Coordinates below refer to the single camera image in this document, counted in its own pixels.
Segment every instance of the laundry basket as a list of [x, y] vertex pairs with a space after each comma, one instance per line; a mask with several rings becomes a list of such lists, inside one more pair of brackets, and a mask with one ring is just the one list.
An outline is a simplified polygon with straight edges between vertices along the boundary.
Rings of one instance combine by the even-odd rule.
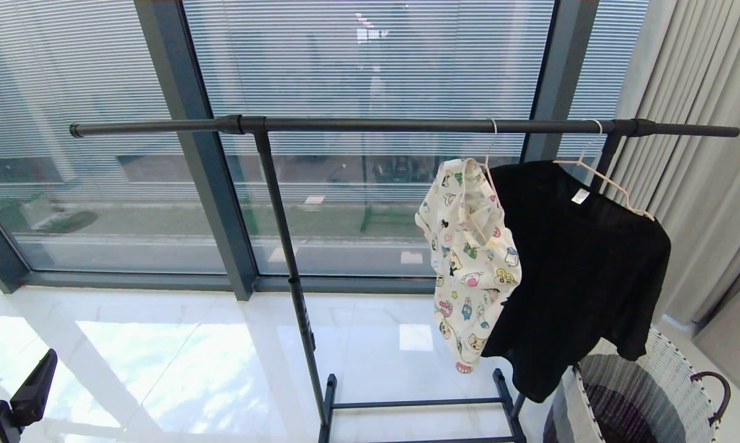
[[[701, 379], [719, 379], [725, 393], [714, 410]], [[564, 373], [544, 425], [545, 443], [711, 443], [730, 400], [715, 372], [693, 371], [663, 334], [648, 333], [635, 362], [615, 345], [597, 347]]]

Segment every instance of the garment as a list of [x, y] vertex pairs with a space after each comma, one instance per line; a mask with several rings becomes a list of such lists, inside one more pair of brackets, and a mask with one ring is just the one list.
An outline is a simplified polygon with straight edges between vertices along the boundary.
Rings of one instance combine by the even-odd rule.
[[542, 402], [569, 365], [604, 337], [645, 354], [670, 255], [658, 221], [634, 214], [553, 162], [493, 168], [525, 280], [511, 294], [482, 356], [504, 356], [519, 392]]
[[482, 348], [522, 273], [504, 210], [473, 159], [444, 162], [415, 215], [431, 245], [435, 320], [461, 373]]

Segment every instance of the white marble floor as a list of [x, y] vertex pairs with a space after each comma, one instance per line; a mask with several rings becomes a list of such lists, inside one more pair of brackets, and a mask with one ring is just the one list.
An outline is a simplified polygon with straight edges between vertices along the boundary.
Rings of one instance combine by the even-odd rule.
[[[426, 297], [308, 295], [321, 385], [338, 401], [493, 396], [491, 371], [453, 370]], [[698, 369], [713, 369], [678, 330], [664, 331]], [[25, 288], [0, 294], [0, 398], [48, 348], [58, 351], [46, 417], [24, 443], [316, 441], [318, 415], [287, 294], [238, 303], [215, 292]], [[708, 386], [717, 395], [716, 387]], [[549, 404], [525, 403], [541, 441]], [[508, 434], [497, 405], [338, 410], [332, 441], [427, 440]], [[720, 441], [740, 442], [740, 393]]]

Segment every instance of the beige curtain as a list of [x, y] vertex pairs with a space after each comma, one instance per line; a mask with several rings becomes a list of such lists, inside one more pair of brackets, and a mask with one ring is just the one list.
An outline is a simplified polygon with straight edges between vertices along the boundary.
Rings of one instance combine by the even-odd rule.
[[[648, 37], [633, 54], [618, 117], [635, 110], [663, 123], [740, 127], [740, 0], [650, 8], [659, 14], [643, 24]], [[628, 138], [612, 177], [635, 207], [660, 219], [673, 243], [654, 322], [662, 314], [682, 324], [705, 319], [740, 287], [740, 137]]]

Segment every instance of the black metal clothes rack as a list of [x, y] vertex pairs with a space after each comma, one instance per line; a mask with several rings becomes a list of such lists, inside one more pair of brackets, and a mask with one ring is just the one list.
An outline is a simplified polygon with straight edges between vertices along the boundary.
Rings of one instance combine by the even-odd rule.
[[[605, 134], [608, 134], [598, 171], [608, 171], [612, 157], [622, 137], [643, 137], [653, 134], [671, 135], [710, 135], [711, 137], [736, 137], [738, 128], [727, 126], [696, 126], [696, 124], [663, 124], [643, 119], [605, 120], [600, 121]], [[518, 132], [519, 134], [596, 134], [597, 124], [594, 121], [529, 121], [529, 120], [496, 120], [497, 132]], [[257, 116], [228, 115], [212, 120], [150, 121], [125, 124], [72, 124], [69, 128], [73, 137], [85, 137], [97, 134], [147, 134], [148, 132], [187, 132], [219, 131], [224, 134], [252, 134], [255, 146], [266, 174], [266, 185], [271, 196], [271, 205], [279, 228], [282, 249], [288, 266], [291, 296], [296, 311], [296, 320], [304, 347], [304, 355], [310, 373], [312, 390], [320, 418], [319, 443], [330, 440], [333, 412], [335, 409], [369, 409], [370, 407], [403, 407], [434, 406], [447, 404], [491, 404], [500, 403], [504, 409], [511, 435], [504, 437], [480, 437], [439, 440], [449, 443], [484, 443], [490, 441], [515, 441], [525, 443], [525, 435], [520, 426], [519, 413], [525, 396], [519, 394], [513, 401], [504, 375], [500, 369], [493, 371], [493, 383], [498, 395], [483, 398], [421, 400], [421, 401], [381, 401], [359, 403], [336, 403], [336, 376], [331, 373], [327, 379], [325, 395], [321, 390], [316, 364], [316, 344], [311, 330], [307, 306], [301, 288], [299, 269], [293, 254], [288, 221], [285, 217], [282, 195], [277, 182], [274, 161], [271, 155], [269, 132], [273, 131], [315, 131], [315, 132], [485, 132], [493, 134], [493, 123], [482, 120], [415, 120], [415, 119], [367, 119], [367, 118], [266, 118]], [[602, 183], [594, 178], [591, 188], [600, 189]]]

